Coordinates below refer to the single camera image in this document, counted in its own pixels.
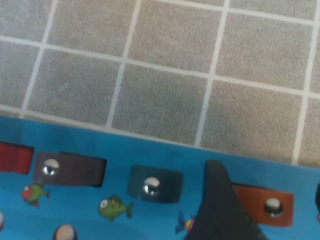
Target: fish print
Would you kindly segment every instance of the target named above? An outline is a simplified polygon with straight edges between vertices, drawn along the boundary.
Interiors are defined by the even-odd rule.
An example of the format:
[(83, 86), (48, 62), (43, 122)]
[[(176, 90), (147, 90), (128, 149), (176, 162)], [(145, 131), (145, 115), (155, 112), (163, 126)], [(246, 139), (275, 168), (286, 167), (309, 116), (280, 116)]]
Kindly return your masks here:
[(41, 196), (46, 196), (49, 198), (50, 191), (44, 191), (43, 185), (40, 184), (31, 184), (25, 186), (21, 192), (23, 200), (34, 207), (39, 207), (39, 198)]
[(182, 211), (178, 214), (178, 225), (175, 227), (175, 234), (182, 232), (184, 229), (189, 233), (195, 223), (195, 217), (191, 216), (190, 219), (186, 220), (185, 215)]
[(104, 199), (100, 202), (98, 211), (102, 217), (113, 221), (116, 217), (120, 216), (124, 212), (128, 218), (131, 218), (133, 207), (133, 202), (126, 206), (123, 204), (119, 196), (112, 195), (108, 199)]

